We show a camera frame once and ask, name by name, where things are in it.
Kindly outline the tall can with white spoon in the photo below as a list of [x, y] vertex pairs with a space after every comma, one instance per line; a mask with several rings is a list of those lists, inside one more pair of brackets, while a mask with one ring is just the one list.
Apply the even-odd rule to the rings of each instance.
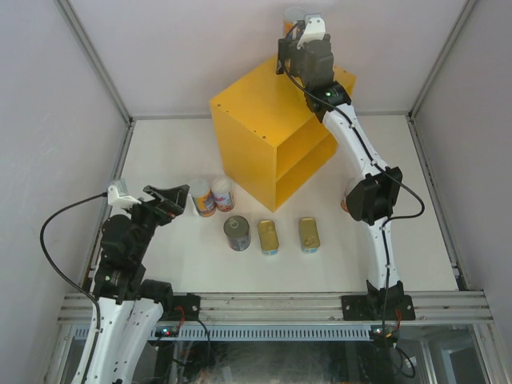
[[283, 36], [291, 31], [292, 39], [300, 39], [306, 28], [307, 11], [301, 7], [287, 8], [283, 15]]

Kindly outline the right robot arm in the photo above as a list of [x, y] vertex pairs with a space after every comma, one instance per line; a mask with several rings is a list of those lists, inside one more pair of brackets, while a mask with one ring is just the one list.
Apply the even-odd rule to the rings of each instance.
[[330, 36], [308, 42], [291, 34], [279, 39], [276, 72], [285, 74], [304, 93], [307, 107], [343, 148], [353, 170], [342, 208], [362, 224], [370, 251], [366, 296], [350, 309], [371, 319], [388, 318], [404, 296], [390, 229], [386, 228], [398, 199], [402, 172], [378, 155], [346, 89], [335, 80]]

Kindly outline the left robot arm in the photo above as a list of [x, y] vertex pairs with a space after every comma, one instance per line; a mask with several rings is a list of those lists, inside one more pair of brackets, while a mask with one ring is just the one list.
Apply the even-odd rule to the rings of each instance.
[[123, 212], [102, 225], [93, 313], [74, 383], [131, 382], [150, 332], [174, 313], [172, 285], [146, 279], [142, 260], [156, 229], [184, 213], [189, 189], [146, 186], [152, 199], [143, 201], [120, 181], [108, 187], [108, 203]]

